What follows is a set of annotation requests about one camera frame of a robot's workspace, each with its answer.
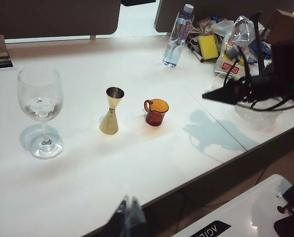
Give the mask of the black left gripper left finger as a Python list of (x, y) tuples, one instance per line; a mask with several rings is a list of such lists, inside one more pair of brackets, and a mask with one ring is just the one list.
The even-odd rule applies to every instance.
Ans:
[(127, 206), (129, 203), (128, 195), (123, 197), (114, 214), (104, 227), (105, 237), (123, 237), (125, 231), (125, 218), (127, 215)]

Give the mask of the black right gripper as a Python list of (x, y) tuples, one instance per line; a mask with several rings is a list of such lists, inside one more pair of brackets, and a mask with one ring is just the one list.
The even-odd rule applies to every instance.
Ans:
[(225, 86), (202, 94), (203, 99), (236, 105), (239, 102), (252, 103), (274, 97), (294, 97), (294, 74), (274, 73), (246, 74), (238, 81), (229, 80)]

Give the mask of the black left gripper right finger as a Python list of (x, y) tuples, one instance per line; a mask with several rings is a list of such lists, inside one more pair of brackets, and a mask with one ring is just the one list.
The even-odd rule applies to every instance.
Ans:
[(136, 197), (132, 198), (131, 208), (129, 213), (129, 230), (130, 237), (147, 237), (148, 228), (144, 213), (140, 203)]

